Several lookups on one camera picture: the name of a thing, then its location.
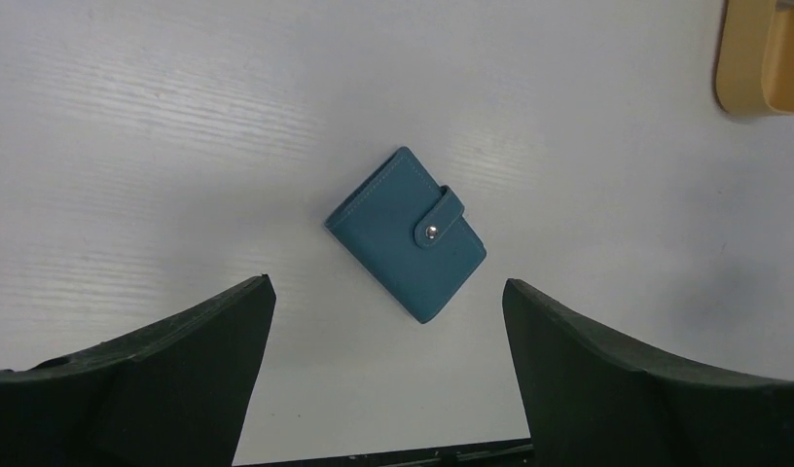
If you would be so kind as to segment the yellow oval tray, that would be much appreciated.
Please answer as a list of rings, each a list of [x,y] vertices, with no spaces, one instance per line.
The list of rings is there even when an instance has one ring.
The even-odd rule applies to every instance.
[[[713,86],[731,116],[794,115],[794,1],[725,2]]]

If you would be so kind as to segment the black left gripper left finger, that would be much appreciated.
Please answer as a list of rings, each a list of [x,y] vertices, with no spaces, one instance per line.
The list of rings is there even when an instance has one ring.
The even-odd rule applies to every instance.
[[[0,370],[0,466],[229,466],[276,294],[251,277],[24,371]]]

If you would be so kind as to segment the blue leather card holder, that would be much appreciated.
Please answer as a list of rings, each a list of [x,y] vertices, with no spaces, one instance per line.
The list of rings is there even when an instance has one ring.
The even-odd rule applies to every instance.
[[[420,323],[435,318],[487,255],[465,206],[407,147],[325,220],[325,228]]]

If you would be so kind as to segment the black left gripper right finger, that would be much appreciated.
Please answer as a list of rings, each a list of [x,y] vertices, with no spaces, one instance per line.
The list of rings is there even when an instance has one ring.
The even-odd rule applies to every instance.
[[[503,316],[538,466],[794,466],[794,381],[693,361],[519,279]]]

